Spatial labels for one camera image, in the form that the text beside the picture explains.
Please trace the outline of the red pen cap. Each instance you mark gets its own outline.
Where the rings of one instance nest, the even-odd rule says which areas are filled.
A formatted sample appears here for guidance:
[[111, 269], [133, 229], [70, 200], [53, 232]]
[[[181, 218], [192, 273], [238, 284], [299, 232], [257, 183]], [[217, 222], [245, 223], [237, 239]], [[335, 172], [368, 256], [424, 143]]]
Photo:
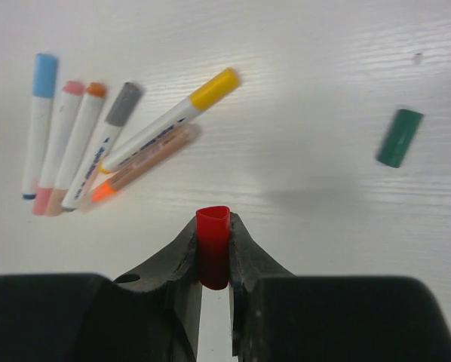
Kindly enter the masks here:
[[229, 237], [231, 212], [227, 206], [205, 207], [196, 211], [198, 275], [211, 290], [229, 283]]

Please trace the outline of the blue capped marker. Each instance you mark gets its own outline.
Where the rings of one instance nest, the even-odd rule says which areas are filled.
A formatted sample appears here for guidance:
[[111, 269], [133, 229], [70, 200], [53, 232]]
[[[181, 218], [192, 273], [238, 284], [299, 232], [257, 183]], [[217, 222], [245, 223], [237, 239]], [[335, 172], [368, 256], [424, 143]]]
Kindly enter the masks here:
[[24, 200], [32, 200], [37, 194], [38, 180], [48, 144], [57, 70], [57, 57], [46, 53], [36, 54], [28, 142], [21, 188]]

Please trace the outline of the dark green pen cap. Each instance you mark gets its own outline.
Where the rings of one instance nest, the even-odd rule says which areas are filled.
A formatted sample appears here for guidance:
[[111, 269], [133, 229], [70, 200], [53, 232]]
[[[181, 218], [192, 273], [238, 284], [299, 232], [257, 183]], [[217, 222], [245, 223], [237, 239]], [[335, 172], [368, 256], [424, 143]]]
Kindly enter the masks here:
[[388, 167], [399, 168], [422, 123], [424, 115], [411, 109], [398, 109], [382, 138], [376, 160]]

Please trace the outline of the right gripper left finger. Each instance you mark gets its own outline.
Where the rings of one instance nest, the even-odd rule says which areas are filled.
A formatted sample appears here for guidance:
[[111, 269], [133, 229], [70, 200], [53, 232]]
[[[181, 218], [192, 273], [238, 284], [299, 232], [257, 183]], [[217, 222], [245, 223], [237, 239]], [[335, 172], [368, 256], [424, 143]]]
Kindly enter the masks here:
[[0, 275], [0, 361], [194, 361], [196, 223], [115, 280]]

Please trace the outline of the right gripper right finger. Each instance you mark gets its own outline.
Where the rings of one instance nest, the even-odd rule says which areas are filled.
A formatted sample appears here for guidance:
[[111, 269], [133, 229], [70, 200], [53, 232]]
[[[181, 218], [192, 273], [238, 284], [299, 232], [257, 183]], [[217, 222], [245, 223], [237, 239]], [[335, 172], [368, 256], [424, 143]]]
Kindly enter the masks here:
[[231, 215], [232, 354], [240, 361], [451, 361], [434, 294], [405, 276], [297, 276]]

